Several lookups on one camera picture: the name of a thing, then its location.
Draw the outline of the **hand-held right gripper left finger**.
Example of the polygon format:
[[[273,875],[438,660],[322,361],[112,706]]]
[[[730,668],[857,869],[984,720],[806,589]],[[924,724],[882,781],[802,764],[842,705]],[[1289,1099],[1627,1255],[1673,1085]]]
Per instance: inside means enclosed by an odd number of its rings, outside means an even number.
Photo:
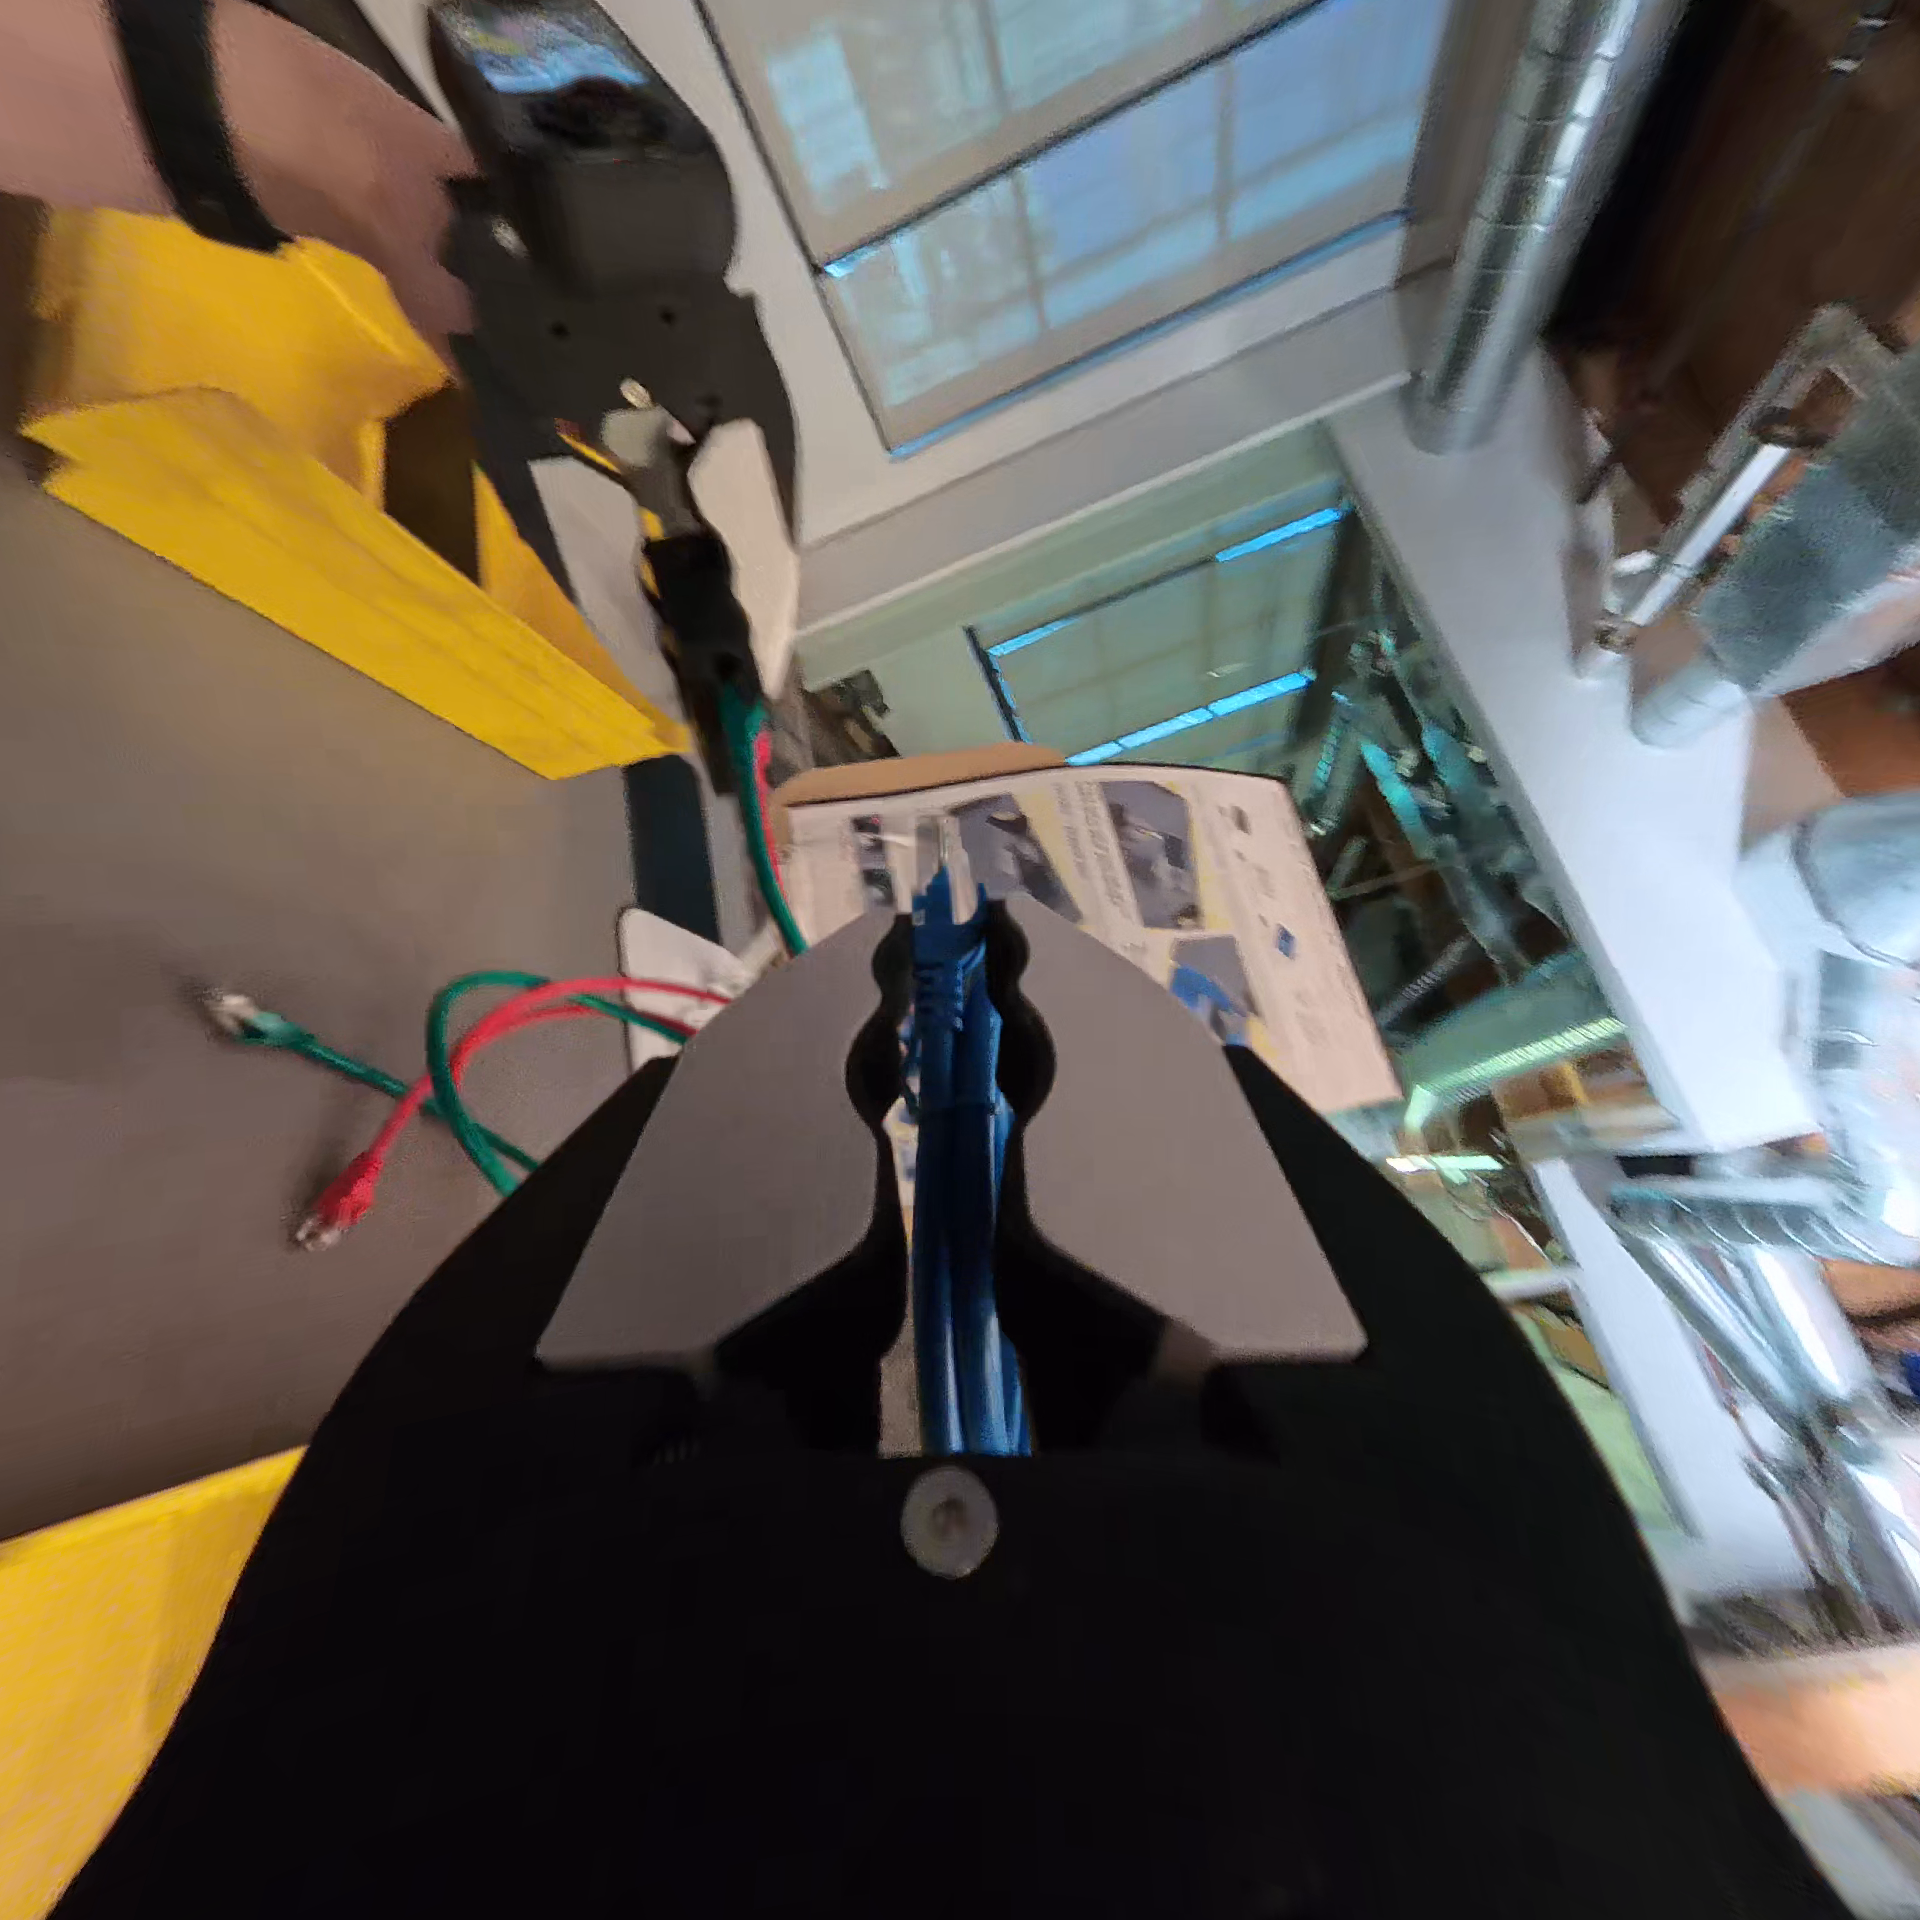
[[[684,1044],[541,1334],[545,1366],[711,1357],[857,1250],[879,1146],[851,1068],[896,927],[846,924]]]

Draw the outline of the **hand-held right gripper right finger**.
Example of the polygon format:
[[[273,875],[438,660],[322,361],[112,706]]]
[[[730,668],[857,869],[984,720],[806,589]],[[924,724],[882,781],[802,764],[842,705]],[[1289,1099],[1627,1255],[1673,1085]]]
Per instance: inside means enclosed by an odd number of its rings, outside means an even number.
[[[991,932],[1001,1083],[1039,1243],[1212,1362],[1357,1360],[1363,1322],[1230,1049],[1043,905],[999,903]]]

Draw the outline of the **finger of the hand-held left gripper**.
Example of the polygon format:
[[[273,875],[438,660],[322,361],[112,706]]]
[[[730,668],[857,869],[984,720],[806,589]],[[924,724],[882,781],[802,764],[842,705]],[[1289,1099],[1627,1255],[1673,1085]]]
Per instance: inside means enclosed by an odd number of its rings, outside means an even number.
[[[532,478],[578,613],[640,694],[652,705],[678,705],[658,621],[640,584],[640,518],[632,499],[580,463],[536,463]]]
[[[692,456],[686,478],[692,505],[732,563],[732,591],[746,615],[761,684],[778,700],[800,630],[802,554],[759,424],[719,424]]]

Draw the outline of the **yellow plastic bin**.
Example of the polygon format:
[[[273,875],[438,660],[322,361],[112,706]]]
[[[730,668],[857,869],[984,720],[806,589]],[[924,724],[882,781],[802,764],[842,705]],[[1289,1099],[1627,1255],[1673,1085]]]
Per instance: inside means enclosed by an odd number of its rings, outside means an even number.
[[[549,781],[678,757],[474,468],[481,584],[383,506],[386,420],[451,382],[386,280],[175,216],[55,209],[23,437],[44,491]]]
[[[193,1689],[304,1450],[2,1547],[2,1915],[51,1915]]]

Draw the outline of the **person's left hand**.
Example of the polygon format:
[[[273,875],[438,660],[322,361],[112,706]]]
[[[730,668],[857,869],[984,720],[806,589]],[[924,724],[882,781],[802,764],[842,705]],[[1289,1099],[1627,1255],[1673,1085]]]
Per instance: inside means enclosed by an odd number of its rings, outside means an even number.
[[[283,232],[383,277],[412,329],[449,357],[470,330],[445,264],[451,184],[473,175],[458,133],[369,68],[256,6],[215,4],[210,46],[238,167]]]

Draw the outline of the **white mounting plate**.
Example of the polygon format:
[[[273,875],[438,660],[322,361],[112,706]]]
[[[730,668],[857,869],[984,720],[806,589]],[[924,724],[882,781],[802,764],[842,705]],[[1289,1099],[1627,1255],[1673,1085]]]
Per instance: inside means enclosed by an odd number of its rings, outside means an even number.
[[[756,981],[728,948],[644,908],[626,908],[617,924],[617,973],[628,983],[626,1044],[634,1068],[675,1057]]]

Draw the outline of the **brown backing board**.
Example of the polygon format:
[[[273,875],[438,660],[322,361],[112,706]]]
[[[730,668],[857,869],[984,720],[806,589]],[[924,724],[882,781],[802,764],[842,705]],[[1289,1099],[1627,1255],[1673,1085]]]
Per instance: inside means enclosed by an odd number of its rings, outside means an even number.
[[[999,740],[988,747],[935,754],[816,766],[778,785],[772,790],[772,800],[782,809],[891,800],[1005,777],[1053,772],[1065,766],[1066,757],[1057,749]]]

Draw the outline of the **printed instruction sheet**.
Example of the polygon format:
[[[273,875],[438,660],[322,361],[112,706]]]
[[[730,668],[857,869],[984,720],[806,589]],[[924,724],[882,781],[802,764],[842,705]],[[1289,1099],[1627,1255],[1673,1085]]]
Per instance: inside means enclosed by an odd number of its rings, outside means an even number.
[[[780,806],[780,873],[821,943],[907,912],[948,869],[954,910],[1031,901],[1256,1053],[1324,1116],[1402,1095],[1298,811],[1278,781],[1070,764],[893,798]]]

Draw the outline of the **black flat object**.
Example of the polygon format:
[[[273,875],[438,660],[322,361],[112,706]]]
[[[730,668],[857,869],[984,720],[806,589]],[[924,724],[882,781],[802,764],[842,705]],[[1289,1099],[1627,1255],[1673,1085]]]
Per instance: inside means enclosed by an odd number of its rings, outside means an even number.
[[[632,864],[632,905],[723,947],[711,858],[704,779],[686,757],[656,757],[621,771]]]

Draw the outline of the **black wristband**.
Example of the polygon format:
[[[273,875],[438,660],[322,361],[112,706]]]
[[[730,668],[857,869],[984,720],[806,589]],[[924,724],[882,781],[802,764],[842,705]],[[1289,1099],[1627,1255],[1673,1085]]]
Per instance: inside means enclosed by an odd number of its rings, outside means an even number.
[[[292,237],[260,207],[229,130],[210,2],[109,2],[146,154],[172,214],[207,242],[279,257]]]

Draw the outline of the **glass window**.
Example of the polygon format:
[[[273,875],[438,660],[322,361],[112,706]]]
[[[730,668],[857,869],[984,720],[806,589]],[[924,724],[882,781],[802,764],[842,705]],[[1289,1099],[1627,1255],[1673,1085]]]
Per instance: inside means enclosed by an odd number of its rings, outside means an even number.
[[[1438,2],[700,4],[882,445],[1402,227]]]

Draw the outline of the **insulated silver pipes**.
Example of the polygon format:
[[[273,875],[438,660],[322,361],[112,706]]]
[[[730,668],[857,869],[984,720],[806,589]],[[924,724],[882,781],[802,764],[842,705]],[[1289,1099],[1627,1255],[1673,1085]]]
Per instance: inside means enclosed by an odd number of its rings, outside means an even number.
[[[1850,1631],[1918,1626],[1916,1429],[1822,1275],[1837,1219],[1791,1182],[1627,1181],[1615,1231],[1770,1438],[1748,1474]]]

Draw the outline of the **wooden beam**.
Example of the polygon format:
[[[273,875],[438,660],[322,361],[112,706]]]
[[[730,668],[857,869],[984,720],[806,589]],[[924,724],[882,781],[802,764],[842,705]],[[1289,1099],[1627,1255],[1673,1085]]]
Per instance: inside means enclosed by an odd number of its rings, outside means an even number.
[[[1699,1671],[1770,1790],[1918,1794],[1918,1644],[1739,1659]]]

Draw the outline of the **metal pipe with brass end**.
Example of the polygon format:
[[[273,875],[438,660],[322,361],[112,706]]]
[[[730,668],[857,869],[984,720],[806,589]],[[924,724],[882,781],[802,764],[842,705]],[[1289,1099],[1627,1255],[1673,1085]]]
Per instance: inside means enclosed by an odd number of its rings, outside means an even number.
[[[1612,558],[1597,616],[1599,655],[1625,657],[1641,633],[1675,613],[1756,510],[1827,453],[1897,361],[1884,332],[1852,304],[1819,307],[1711,445],[1658,538]]]

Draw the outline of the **silver elbow duct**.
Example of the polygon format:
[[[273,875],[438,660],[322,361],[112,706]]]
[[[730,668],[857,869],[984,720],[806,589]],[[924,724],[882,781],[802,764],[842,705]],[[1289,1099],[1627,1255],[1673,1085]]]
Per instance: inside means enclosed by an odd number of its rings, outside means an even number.
[[[1916,1236],[1918,795],[1844,798],[1759,839],[1741,901],[1786,986],[1802,1073],[1849,1209]]]

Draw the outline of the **spiral metal air duct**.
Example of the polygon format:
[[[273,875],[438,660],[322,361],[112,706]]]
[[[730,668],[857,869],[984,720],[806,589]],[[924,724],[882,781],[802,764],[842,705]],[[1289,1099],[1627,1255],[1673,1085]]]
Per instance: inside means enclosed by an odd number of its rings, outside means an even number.
[[[1480,449],[1529,366],[1668,60],[1685,2],[1539,2],[1405,424]]]

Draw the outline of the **rectangular metal air duct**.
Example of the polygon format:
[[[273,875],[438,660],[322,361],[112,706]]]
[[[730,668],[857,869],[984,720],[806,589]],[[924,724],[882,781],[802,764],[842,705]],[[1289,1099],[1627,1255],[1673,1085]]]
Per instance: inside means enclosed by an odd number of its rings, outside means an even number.
[[[1689,747],[1752,705],[1856,675],[1916,642],[1916,359],[1856,405],[1691,621],[1693,659],[1632,702],[1631,730],[1649,749]]]

